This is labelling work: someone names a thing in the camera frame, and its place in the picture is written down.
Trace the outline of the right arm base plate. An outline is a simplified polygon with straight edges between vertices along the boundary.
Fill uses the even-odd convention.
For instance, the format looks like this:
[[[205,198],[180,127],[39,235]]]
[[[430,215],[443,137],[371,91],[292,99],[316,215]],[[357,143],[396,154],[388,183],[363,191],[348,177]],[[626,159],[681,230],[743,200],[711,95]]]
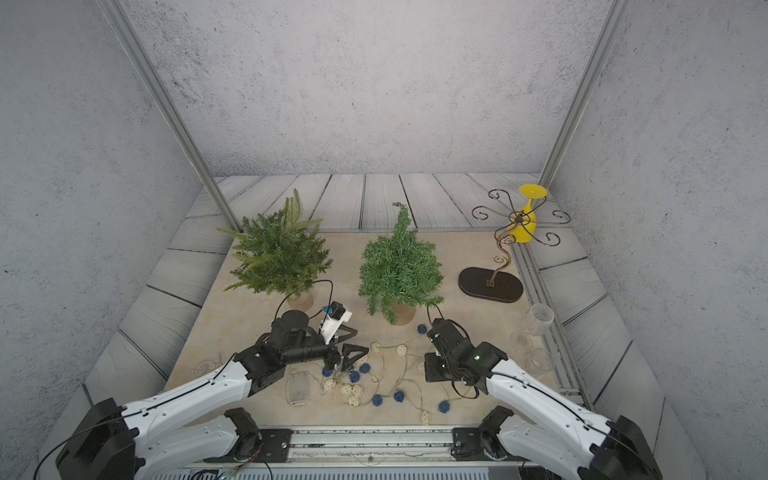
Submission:
[[[451,456],[457,461],[503,461],[510,457],[499,435],[502,424],[514,415],[511,409],[497,406],[476,427],[452,429]]]

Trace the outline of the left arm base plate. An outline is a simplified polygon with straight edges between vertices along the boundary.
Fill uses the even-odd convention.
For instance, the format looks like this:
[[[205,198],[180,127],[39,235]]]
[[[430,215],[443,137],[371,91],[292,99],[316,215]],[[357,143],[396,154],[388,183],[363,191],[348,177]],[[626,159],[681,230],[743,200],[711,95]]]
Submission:
[[[267,463],[284,463],[287,461],[293,435],[292,429],[262,429],[243,408],[226,410],[222,416],[216,418],[216,421],[224,418],[233,424],[236,440],[221,455],[205,457],[203,462],[245,463],[251,458],[256,462]]]

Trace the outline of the small christmas tree wooden base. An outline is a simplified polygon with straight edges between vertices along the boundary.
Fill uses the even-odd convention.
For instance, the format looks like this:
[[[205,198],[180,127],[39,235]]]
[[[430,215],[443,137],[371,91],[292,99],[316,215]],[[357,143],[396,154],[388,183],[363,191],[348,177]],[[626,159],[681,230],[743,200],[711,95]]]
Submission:
[[[362,253],[358,294],[366,300],[370,315],[380,313],[392,325],[398,306],[438,305],[444,276],[436,256],[436,245],[418,238],[410,228],[409,207],[392,204],[397,219],[390,235],[368,242]]]

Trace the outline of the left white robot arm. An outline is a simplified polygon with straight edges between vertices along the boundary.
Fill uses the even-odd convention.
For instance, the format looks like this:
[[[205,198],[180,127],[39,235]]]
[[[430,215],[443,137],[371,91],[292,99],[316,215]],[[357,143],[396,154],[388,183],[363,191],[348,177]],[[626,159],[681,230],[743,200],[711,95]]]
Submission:
[[[146,479],[201,460],[252,461],[268,444],[238,402],[281,380],[288,366],[321,360],[345,371],[368,353],[350,344],[350,311],[329,307],[314,330],[303,311],[274,319],[269,332],[225,364],[186,384],[143,400],[94,405],[59,447],[63,479]]]

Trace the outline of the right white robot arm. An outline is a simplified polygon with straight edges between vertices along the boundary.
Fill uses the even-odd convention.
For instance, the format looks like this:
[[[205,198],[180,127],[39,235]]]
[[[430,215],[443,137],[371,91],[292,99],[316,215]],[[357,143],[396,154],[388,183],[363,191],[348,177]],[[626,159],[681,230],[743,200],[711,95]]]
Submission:
[[[563,479],[660,479],[663,474],[640,427],[610,420],[566,399],[488,342],[473,345],[451,319],[431,321],[434,352],[428,382],[462,383],[499,401],[478,428],[480,449],[493,460],[536,463]]]

